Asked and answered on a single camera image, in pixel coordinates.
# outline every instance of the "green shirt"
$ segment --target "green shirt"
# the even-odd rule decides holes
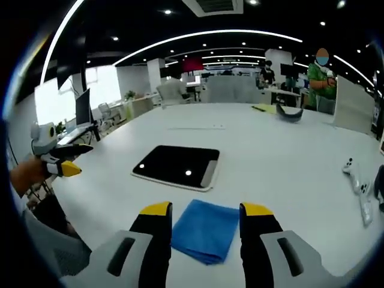
[[[319,66],[317,66],[315,63],[312,63],[308,67],[308,80],[315,80],[315,81],[324,81],[327,79],[326,73],[324,73]],[[336,99],[336,86],[335,87],[326,87],[322,89],[312,89],[310,88],[309,93],[309,105],[312,107],[316,107],[316,95],[325,97],[330,100]]]

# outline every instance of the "ceiling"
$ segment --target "ceiling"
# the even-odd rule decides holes
[[[81,35],[86,36],[85,49],[91,61],[87,65],[91,67],[112,64],[124,55],[184,34],[217,29],[249,29],[295,37],[301,39],[302,43],[250,33],[200,35],[153,47],[119,65],[144,64],[144,59],[154,58],[181,61],[184,55],[212,56],[211,51],[214,51],[214,55],[240,55],[240,51],[243,51],[243,55],[264,56],[265,50],[279,49],[279,46],[292,52],[296,57],[295,62],[308,65],[314,61],[317,50],[324,47],[330,55],[343,58],[370,80],[374,71],[381,71],[381,81],[384,74],[381,55],[384,25],[380,23],[380,4],[377,1],[347,0],[340,9],[337,4],[338,1],[333,0],[259,0],[258,5],[251,5],[245,0],[242,14],[197,17],[182,0],[85,0],[66,26],[51,60],[61,57],[61,50],[72,53],[71,49],[60,50],[60,47],[67,47],[66,43],[75,42]],[[119,40],[114,41],[112,37],[118,37]],[[52,36],[33,61],[30,74],[32,71],[35,75],[39,74],[51,39]],[[249,58],[241,58],[241,61],[254,62]],[[336,73],[368,86],[357,72],[344,63],[333,57],[330,62]]]

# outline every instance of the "office chair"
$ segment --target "office chair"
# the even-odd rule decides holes
[[[61,234],[25,210],[22,221],[40,256],[58,277],[76,275],[89,264],[91,250],[79,239]]]
[[[186,104],[191,101],[191,98],[184,99],[182,94],[177,95],[174,91],[170,91],[170,88],[164,84],[157,86],[156,90],[165,105]]]
[[[98,109],[100,110],[101,112],[101,115],[103,117],[103,121],[106,122],[108,120],[112,120],[112,125],[115,124],[115,118],[118,117],[119,121],[120,121],[120,113],[117,109],[115,110],[112,110],[111,108],[109,108],[108,104],[107,103],[102,103],[98,106]]]

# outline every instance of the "computer monitor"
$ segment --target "computer monitor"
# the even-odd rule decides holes
[[[281,75],[297,79],[299,77],[299,70],[293,65],[280,64]]]
[[[89,88],[76,99],[76,126],[89,126],[92,123],[92,112],[89,104]]]

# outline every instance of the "white controller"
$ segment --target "white controller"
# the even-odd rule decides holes
[[[369,200],[368,196],[366,195],[360,195],[360,208],[361,208],[361,216],[362,220],[364,222],[364,226],[367,227],[369,224],[371,224],[373,219],[373,211],[372,211],[372,205],[371,201]]]
[[[349,158],[348,162],[344,165],[343,172],[350,176],[353,191],[359,195],[361,215],[364,226],[367,227],[373,220],[372,205],[369,199],[370,193],[373,190],[372,182],[363,180],[359,164],[352,158]]]
[[[359,164],[355,162],[352,158],[349,158],[348,162],[343,167],[343,172],[350,176],[353,191],[356,194],[360,194],[362,185],[365,185],[367,183],[362,183]]]

